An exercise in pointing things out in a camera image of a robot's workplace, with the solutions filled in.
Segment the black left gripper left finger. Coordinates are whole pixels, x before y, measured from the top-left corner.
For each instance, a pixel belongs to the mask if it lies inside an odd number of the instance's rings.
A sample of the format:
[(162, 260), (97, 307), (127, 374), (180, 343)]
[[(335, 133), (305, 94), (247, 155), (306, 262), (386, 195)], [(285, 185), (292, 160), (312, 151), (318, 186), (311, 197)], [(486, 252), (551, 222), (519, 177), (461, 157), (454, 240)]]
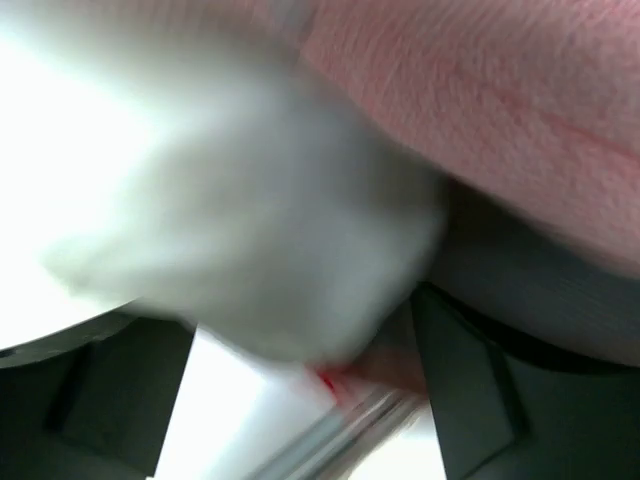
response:
[(2, 478), (153, 476), (193, 338), (112, 313), (2, 349)]

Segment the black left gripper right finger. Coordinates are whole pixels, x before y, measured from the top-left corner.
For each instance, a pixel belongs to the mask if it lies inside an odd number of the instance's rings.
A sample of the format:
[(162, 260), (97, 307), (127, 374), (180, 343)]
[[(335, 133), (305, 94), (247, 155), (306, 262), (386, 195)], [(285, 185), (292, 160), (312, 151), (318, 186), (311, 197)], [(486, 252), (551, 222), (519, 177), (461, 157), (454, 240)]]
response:
[(494, 321), (430, 285), (412, 295), (450, 479), (635, 479), (639, 372)]

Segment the white pillow with yellow edge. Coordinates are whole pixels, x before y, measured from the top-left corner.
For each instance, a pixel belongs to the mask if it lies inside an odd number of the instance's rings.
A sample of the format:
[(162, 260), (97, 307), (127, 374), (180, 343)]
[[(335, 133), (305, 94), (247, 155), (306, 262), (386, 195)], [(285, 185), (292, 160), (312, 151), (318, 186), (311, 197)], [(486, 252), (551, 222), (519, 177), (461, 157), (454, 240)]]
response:
[(1, 342), (112, 309), (338, 364), (431, 263), (445, 181), (202, 1), (1, 5)]

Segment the red and pink patterned pillowcase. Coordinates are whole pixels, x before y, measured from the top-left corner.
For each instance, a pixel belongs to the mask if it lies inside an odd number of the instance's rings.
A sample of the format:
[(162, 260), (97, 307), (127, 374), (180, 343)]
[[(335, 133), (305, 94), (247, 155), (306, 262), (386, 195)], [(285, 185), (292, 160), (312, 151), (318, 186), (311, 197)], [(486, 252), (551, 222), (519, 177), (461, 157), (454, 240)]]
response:
[(315, 1), (303, 57), (452, 175), (432, 281), (564, 349), (639, 363), (639, 5)]

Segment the aluminium table edge rail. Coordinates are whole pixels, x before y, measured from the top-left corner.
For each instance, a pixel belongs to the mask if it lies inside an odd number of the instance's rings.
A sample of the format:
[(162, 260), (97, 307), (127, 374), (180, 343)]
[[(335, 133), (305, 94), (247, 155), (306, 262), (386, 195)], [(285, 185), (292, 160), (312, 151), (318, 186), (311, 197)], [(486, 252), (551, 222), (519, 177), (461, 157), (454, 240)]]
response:
[(356, 402), (332, 409), (251, 477), (338, 479), (407, 429), (426, 407), (416, 397), (374, 389)]

